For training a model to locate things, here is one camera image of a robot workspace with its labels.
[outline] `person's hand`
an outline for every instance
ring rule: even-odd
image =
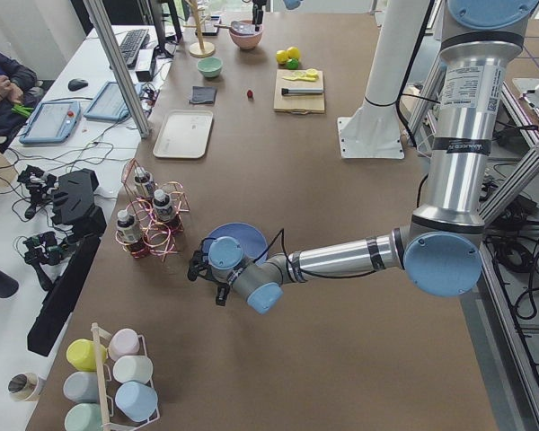
[[[0,97],[2,99],[8,97],[12,85],[13,84],[10,82],[10,79],[8,79],[8,76],[0,75]]]
[[[12,103],[21,104],[24,102],[24,92],[15,83],[10,83],[10,92],[8,93],[8,100]]]

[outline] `wooden cutting board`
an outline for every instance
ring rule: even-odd
[[[292,75],[292,70],[278,69],[276,72],[276,90],[274,92],[273,109],[278,112],[318,113],[325,112],[325,85],[323,71],[318,70],[317,81],[288,81],[282,76]],[[323,94],[307,96],[282,96],[282,88],[323,88]]]

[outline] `white table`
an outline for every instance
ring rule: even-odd
[[[116,26],[115,32],[118,43],[125,37],[125,32],[133,28],[135,27]],[[147,28],[150,30],[151,38],[155,40],[154,28]],[[162,85],[162,76],[167,75],[168,63],[169,60],[158,59],[156,66],[157,76],[153,82],[156,88]],[[133,71],[131,75],[132,81],[137,83],[136,75]],[[88,81],[89,85],[79,91],[70,92],[67,89],[67,83],[73,78],[83,78]],[[114,80],[115,78],[109,68],[102,45],[96,37],[96,32],[93,31],[68,62],[66,68],[49,89],[44,100],[68,97],[92,98],[104,83]],[[88,102],[82,103],[83,109],[87,107]],[[85,148],[109,126],[111,126],[111,123],[81,118],[72,136],[60,145],[34,145],[29,147],[20,144],[18,140],[14,140],[11,145],[13,151],[6,151],[5,155],[12,163],[16,160],[14,151],[29,157],[53,159],[61,156],[58,161],[45,159],[24,160],[16,164],[18,172],[22,171],[27,164],[30,164],[45,171],[51,170],[58,177],[66,173],[66,168],[62,166],[62,163],[71,163],[78,155],[81,159],[100,157],[101,159],[93,162],[102,162],[101,164],[92,165],[79,162],[74,169],[89,168],[96,172],[100,187],[94,193],[101,195],[95,197],[96,205],[102,208],[108,222],[115,205],[114,198],[118,195],[121,187],[120,174],[122,168],[125,162],[134,156],[140,142],[140,135],[136,130],[134,121],[128,119],[104,135],[104,143],[108,142],[113,145],[113,149],[107,157],[115,160],[102,161],[102,158],[110,149],[110,144],[100,143],[95,147]],[[0,192],[8,190],[4,188],[0,189]],[[0,299],[0,429],[9,431],[25,428],[36,403],[11,400],[7,391],[8,382],[16,374],[29,371],[46,378],[57,353],[57,344],[52,348],[48,357],[39,356],[27,350],[26,336],[40,312],[46,293],[40,288],[33,268],[24,263],[23,258],[13,247],[13,242],[21,235],[31,236],[51,230],[48,225],[49,218],[52,216],[51,209],[48,210],[48,213],[39,211],[32,220],[23,223],[11,210],[12,204],[18,199],[20,198],[13,192],[0,195],[0,269],[20,283],[20,288],[14,296]],[[23,216],[27,206],[27,204],[21,202],[15,206],[15,209]],[[23,254],[25,247],[22,242],[19,242],[19,245],[20,252]],[[53,279],[63,272],[65,265],[44,266],[43,268]]]

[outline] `yellow cup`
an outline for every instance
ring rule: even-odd
[[[106,362],[108,352],[106,347],[100,346],[102,350],[102,362]],[[67,361],[78,371],[96,371],[96,359],[93,353],[93,341],[90,339],[77,339],[66,351]]]

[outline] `black computer mouse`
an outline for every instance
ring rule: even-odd
[[[71,92],[75,92],[87,86],[88,82],[85,79],[76,78],[70,80],[70,82],[68,83],[68,90],[70,90]]]

